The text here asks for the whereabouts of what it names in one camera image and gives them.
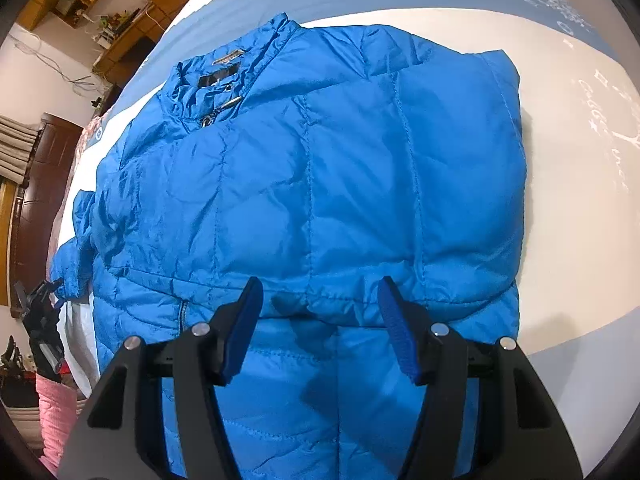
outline metal screw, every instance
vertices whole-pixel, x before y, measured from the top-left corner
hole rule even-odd
[[[515,350],[517,345],[512,338],[505,336],[500,338],[500,346],[505,350]]]
[[[209,323],[204,322],[196,323],[191,327],[191,333],[193,333],[193,335],[207,335],[210,330],[211,327],[209,326]]]
[[[133,350],[134,348],[138,348],[140,343],[142,343],[142,339],[137,335],[130,335],[124,340],[124,348],[127,350]]]
[[[434,323],[431,325],[433,335],[446,336],[449,333],[449,327],[444,323]]]

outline jacket collar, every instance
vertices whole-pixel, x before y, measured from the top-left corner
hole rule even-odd
[[[261,27],[204,56],[181,61],[172,68],[162,88],[160,99],[163,107],[171,115],[202,121],[231,100],[244,98],[260,72],[299,28],[283,12]],[[198,88],[202,76],[236,63],[239,63],[237,73],[211,86]]]

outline jacket zipper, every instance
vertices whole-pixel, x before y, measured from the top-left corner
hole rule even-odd
[[[180,310],[178,311],[178,330],[179,330],[179,334],[181,334],[182,332],[184,332],[184,324],[186,322],[186,320],[184,319],[187,316],[187,304],[189,302],[188,301],[183,301],[180,304]]]
[[[229,101],[219,106],[218,108],[214,108],[214,110],[209,115],[206,115],[202,118],[202,120],[200,121],[200,127],[206,128],[207,126],[211,126],[216,120],[216,117],[220,115],[220,112],[222,110],[231,108],[233,105],[238,104],[240,101],[242,101],[242,96],[234,97],[233,99],[229,99]]]

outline wooden headboard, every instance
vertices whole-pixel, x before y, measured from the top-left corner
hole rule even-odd
[[[2,291],[8,290],[8,303],[3,304],[11,307],[13,317],[20,315],[14,283],[20,280],[30,291],[46,277],[49,237],[64,199],[66,180],[81,134],[82,128],[77,124],[44,114],[24,184],[17,188],[14,185],[11,225],[6,230],[8,272],[2,272],[0,264],[0,276],[8,275],[6,286],[0,282],[0,300]],[[3,222],[6,222],[2,207],[6,206],[4,200],[9,200],[11,186],[7,186],[6,193],[5,199],[0,189],[0,244],[4,241]]]
[[[17,188],[18,185],[10,180],[0,184],[0,305],[9,305],[9,229]]]

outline jacket sleeve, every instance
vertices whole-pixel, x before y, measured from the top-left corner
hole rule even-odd
[[[95,192],[81,191],[74,200],[74,232],[76,236],[63,244],[51,263],[51,280],[63,278],[56,291],[60,299],[84,298],[92,276],[95,248],[91,239],[91,216],[95,205]]]
[[[414,41],[417,51],[427,45]],[[389,74],[387,84],[414,184],[425,297],[468,316],[510,290],[520,263],[519,76],[502,51],[431,46],[424,62]]]
[[[36,375],[36,391],[40,400],[40,428],[44,450],[40,461],[55,476],[65,444],[76,423],[76,392],[40,375]]]

